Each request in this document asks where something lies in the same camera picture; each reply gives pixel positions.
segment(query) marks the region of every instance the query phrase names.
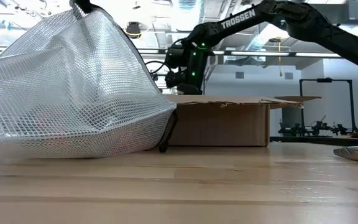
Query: black metal stand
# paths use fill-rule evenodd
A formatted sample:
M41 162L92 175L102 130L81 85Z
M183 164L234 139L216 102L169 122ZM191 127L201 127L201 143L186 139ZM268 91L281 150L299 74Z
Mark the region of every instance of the black metal stand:
M317 82L317 83L332 83L332 82L347 82L349 84L349 92L350 92L350 99L351 99L351 119L352 119L352 129L358 131L356 126L356 121L354 118L354 102L353 102L353 81L352 80L334 80L332 78L317 78L317 79L299 79L299 91L300 96L303 96L303 86L302 83L305 81ZM303 108L301 109L301 126L302 128L305 127L305 115L303 112Z
M330 146L358 146L356 138L324 138L324 137L281 137L272 136L270 142L300 142L312 144L326 144Z

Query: mesh bag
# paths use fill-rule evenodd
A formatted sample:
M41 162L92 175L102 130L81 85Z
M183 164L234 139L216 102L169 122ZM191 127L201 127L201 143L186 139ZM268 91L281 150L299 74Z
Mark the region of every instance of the mesh bag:
M44 19L0 55L0 157L150 149L175 108L102 9Z

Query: cable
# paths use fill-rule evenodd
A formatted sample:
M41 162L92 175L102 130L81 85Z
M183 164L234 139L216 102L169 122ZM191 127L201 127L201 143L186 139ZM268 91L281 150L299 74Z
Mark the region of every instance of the cable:
M327 117L327 116L324 115L323 118L321 118L320 121L323 122L323 121L326 119L326 117Z
M166 66L166 67L169 69L169 71L172 72L172 69L171 69L165 62L160 62L160 61L157 61L157 60L152 60L152 61L146 62L145 65L148 65L148 64L150 64L150 63L160 63L160 64L161 64L161 66L160 66L158 69L156 69L156 71L150 72L151 75L155 74L155 76L157 76L157 72L158 72L159 70L161 70L161 68L164 67L164 66Z
M183 41L183 40L185 40L186 38L180 38L180 39L177 39L176 41L174 41L174 43L172 43L172 45L175 45L177 42L179 42L179 41Z
M278 42L278 51L280 52L281 51L281 39L280 39L280 41ZM282 71L281 71L281 57L278 57L278 62L279 62L279 69L280 69L280 77L282 77L283 76L283 73L282 73Z
M40 7L40 9L44 10L48 7L48 3L46 2L46 0L40 0L40 2L45 3L44 7Z

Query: robotic arm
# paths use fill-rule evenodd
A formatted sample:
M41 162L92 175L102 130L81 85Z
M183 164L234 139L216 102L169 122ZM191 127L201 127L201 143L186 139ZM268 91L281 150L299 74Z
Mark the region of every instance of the robotic arm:
M174 43L168 49L165 63L180 69L167 74L167 87L177 86L187 95L202 94L207 59L214 55L212 47L223 38L262 22L286 30L295 39L317 43L358 65L357 36L332 25L307 3L263 0L222 21L199 24L188 37L180 40L181 45Z

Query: wooden tabletop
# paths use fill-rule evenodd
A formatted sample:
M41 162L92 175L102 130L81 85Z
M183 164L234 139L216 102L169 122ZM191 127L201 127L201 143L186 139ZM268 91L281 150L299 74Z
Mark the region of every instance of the wooden tabletop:
M0 224L358 224L358 162L334 148L273 143L0 161Z

